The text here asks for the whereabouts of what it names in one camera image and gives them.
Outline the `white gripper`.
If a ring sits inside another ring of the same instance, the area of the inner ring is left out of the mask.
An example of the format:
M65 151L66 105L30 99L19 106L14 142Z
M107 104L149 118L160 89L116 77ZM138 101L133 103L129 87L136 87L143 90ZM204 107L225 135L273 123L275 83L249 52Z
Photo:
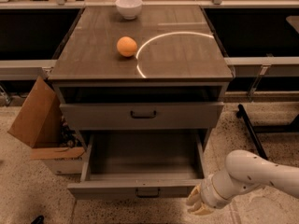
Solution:
M202 181L201 188L199 185L195 186L188 196L188 212L206 216L213 213L210 208L222 209L232 201L229 197L230 186L231 178L227 174L209 175Z

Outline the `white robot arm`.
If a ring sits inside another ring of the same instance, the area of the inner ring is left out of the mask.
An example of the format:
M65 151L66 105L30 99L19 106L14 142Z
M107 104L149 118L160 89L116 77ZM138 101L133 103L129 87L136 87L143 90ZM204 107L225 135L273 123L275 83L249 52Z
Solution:
M235 196L263 186L299 198L299 168L267 161L246 150L234 150L226 156L220 171L193 188L186 201L188 212L209 215L228 205Z

